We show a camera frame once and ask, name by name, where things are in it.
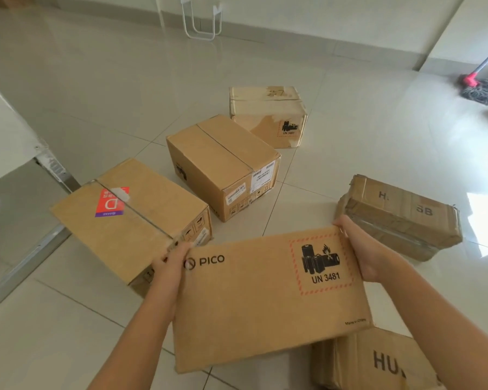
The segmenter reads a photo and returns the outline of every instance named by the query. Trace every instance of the person's right arm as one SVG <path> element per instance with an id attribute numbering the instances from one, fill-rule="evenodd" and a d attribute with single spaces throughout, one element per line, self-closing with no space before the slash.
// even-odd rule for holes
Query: person's right arm
<path id="1" fill-rule="evenodd" d="M 363 278 L 379 282 L 449 390 L 488 389 L 488 335 L 439 294 L 402 256 L 342 215 Z"/>

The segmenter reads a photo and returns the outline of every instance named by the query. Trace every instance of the person's left arm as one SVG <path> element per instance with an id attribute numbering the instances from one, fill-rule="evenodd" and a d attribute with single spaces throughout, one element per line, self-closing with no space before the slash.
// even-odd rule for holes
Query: person's left arm
<path id="1" fill-rule="evenodd" d="M 166 331 L 175 314 L 182 263 L 191 245 L 181 243 L 152 264 L 154 280 L 141 307 L 121 335 L 88 390 L 148 390 Z"/>

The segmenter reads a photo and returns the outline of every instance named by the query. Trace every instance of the hand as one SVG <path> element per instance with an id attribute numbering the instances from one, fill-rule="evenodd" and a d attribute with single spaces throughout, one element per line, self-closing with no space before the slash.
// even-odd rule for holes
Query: hand
<path id="1" fill-rule="evenodd" d="M 400 256 L 363 231 L 347 215 L 341 215 L 332 224 L 341 227 L 349 237 L 363 280 L 381 283 L 391 262 Z"/>
<path id="2" fill-rule="evenodd" d="M 155 271 L 152 286 L 148 294 L 157 299 L 159 308 L 164 309 L 164 316 L 170 322 L 175 316 L 175 304 L 181 283 L 183 263 L 191 243 L 180 242 L 167 255 L 152 262 Z"/>

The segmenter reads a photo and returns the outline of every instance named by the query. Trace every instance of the circular logo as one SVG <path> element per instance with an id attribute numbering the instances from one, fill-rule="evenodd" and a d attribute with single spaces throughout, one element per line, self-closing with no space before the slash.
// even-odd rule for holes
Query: circular logo
<path id="1" fill-rule="evenodd" d="M 192 270 L 195 268 L 195 259 L 194 258 L 188 258 L 185 260 L 184 264 L 182 266 L 186 269 Z"/>

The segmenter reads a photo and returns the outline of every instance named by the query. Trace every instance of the mop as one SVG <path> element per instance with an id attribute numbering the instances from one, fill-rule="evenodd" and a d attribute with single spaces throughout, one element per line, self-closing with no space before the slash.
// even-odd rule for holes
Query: mop
<path id="1" fill-rule="evenodd" d="M 488 57 L 471 74 L 462 77 L 461 96 L 488 105 L 488 79 L 477 80 L 479 72 L 488 64 Z"/>

